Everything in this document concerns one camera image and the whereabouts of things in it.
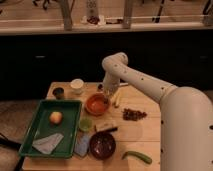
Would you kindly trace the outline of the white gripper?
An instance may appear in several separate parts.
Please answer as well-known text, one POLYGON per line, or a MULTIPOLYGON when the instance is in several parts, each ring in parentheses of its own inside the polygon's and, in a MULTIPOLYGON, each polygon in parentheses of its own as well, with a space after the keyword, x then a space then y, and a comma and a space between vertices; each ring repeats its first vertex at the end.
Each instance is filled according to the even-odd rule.
POLYGON ((104 95, 107 98, 112 97, 116 93, 116 91, 118 90, 119 85, 120 85, 120 81, 118 79, 116 79, 116 80, 105 79, 103 81, 104 95))

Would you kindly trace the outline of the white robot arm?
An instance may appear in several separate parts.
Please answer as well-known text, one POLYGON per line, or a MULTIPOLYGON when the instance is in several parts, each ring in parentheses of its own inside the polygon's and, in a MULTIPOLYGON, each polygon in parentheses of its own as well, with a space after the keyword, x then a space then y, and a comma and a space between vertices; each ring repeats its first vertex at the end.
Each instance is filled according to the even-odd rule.
POLYGON ((213 103, 207 95, 130 68, 123 52, 104 58, 102 67, 107 95, 124 80, 159 104, 160 171, 213 171, 213 103))

